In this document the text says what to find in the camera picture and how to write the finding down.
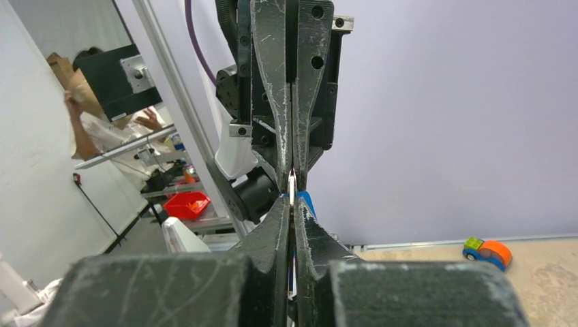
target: toy car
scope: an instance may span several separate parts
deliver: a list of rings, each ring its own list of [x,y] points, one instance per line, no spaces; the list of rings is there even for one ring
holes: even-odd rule
[[[468,260],[487,261],[506,271],[512,262],[510,249],[496,240],[481,240],[470,237],[463,244],[463,256]]]

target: cardboard box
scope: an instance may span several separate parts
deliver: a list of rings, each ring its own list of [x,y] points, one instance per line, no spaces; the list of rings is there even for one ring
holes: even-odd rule
[[[52,68],[62,87],[66,89],[68,87],[68,80],[74,75],[72,64],[68,58],[62,58],[53,52],[46,58],[46,61],[50,65],[50,68]]]

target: hand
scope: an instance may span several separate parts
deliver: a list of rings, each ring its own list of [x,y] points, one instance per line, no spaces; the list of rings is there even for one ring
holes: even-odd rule
[[[79,119],[82,114],[82,106],[72,98],[72,92],[66,91],[64,93],[64,103],[66,104],[70,118]]]
[[[143,111],[147,117],[143,116],[136,117],[134,121],[137,124],[145,126],[146,128],[151,129],[153,131],[158,131],[162,129],[162,125],[161,123],[159,123],[159,120],[157,119],[157,114],[154,111],[152,111],[151,109],[144,109]]]

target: metal bracket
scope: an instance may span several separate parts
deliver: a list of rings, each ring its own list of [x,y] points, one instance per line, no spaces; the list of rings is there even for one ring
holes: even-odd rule
[[[354,17],[352,16],[333,16],[333,26],[332,31],[343,31],[351,32],[353,31]]]
[[[124,58],[120,62],[133,93],[140,93],[155,87],[149,68],[145,65],[141,55]]]
[[[250,138],[252,133],[253,127],[251,125],[229,124],[229,136],[231,138]]]

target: red tray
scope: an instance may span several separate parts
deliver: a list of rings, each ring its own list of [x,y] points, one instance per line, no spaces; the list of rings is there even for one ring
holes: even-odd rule
[[[203,192],[178,193],[163,205],[169,217],[181,220],[198,219],[202,212],[207,209],[211,199]]]

